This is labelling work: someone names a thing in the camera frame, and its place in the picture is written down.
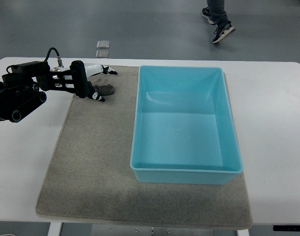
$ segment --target person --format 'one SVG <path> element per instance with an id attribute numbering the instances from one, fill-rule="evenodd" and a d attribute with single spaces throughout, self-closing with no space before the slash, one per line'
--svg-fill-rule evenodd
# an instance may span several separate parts
<path id="1" fill-rule="evenodd" d="M 235 28 L 232 26 L 232 22 L 228 20 L 227 13 L 224 10 L 224 0 L 207 0 L 207 4 L 208 7 L 203 8 L 201 14 L 208 20 L 209 24 L 217 24 L 214 32 L 215 38 L 212 42 L 218 43 Z"/>

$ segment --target gray felt mat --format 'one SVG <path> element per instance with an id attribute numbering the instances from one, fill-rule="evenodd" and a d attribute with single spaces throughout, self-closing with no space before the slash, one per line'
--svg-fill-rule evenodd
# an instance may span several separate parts
<path id="1" fill-rule="evenodd" d="M 152 227 L 246 229 L 252 225 L 243 174 L 225 185 L 141 183 L 129 166 L 138 68 L 112 66 L 94 85 L 106 102 L 74 97 L 36 206 L 66 221 Z"/>

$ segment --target robotic arm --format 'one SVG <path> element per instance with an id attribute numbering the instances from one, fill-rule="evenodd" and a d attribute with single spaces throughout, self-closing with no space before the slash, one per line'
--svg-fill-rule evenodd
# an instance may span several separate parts
<path id="1" fill-rule="evenodd" d="M 47 59 L 52 50 L 58 58 L 58 67 L 50 69 Z M 98 90 L 87 81 L 87 76 L 99 73 L 114 74 L 117 72 L 108 66 L 87 64 L 80 60 L 73 61 L 69 68 L 64 68 L 58 51 L 51 48 L 44 61 L 33 61 L 7 67 L 8 74 L 0 82 L 0 121 L 19 122 L 36 108 L 42 105 L 48 90 L 59 90 L 75 93 L 80 98 L 88 97 L 104 102 Z"/>

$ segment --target blue plastic bin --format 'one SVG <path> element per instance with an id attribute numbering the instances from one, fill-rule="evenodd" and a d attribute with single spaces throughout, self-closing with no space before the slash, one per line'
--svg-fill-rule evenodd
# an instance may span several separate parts
<path id="1" fill-rule="evenodd" d="M 159 183 L 225 184 L 242 172 L 221 68 L 140 67 L 130 167 Z"/>

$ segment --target gray pants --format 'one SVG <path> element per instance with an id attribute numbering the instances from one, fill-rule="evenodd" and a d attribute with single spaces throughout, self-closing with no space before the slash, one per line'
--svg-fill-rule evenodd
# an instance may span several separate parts
<path id="1" fill-rule="evenodd" d="M 228 23 L 228 16 L 224 10 L 224 0 L 207 0 L 207 4 L 212 21 L 219 28 L 224 27 Z"/>

